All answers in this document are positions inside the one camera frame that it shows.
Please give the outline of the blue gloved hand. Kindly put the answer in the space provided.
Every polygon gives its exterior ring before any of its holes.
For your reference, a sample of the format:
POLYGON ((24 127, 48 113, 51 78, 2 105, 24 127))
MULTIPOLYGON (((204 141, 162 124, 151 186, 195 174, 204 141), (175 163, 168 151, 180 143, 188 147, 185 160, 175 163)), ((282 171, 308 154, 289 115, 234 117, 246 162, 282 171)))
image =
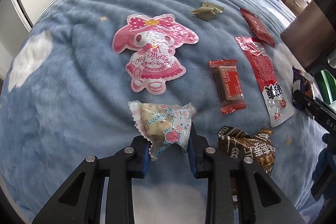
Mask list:
POLYGON ((312 174, 314 184, 311 193, 316 201, 321 196, 325 201, 335 196, 335 136, 325 133, 322 136, 322 141, 327 144, 327 147, 319 153, 317 165, 312 174), (321 184, 318 183, 318 180, 322 177, 326 177, 329 183, 325 186, 325 182, 323 182, 322 188, 317 188, 317 185, 321 184))

